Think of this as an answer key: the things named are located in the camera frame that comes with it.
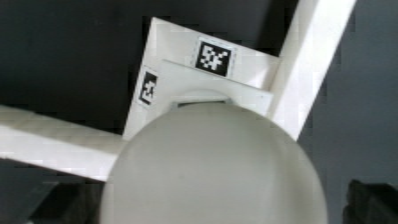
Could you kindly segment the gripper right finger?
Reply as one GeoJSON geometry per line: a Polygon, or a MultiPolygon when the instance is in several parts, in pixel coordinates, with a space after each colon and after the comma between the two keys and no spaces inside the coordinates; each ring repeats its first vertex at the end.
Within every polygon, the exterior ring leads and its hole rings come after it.
{"type": "Polygon", "coordinates": [[[343,224],[398,224],[398,189],[389,184],[350,182],[343,224]]]}

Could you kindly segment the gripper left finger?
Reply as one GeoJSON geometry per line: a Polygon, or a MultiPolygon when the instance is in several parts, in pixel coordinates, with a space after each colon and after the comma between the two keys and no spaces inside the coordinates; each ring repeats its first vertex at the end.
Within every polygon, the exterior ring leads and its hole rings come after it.
{"type": "Polygon", "coordinates": [[[0,175],[0,224],[98,224],[105,183],[0,175]]]}

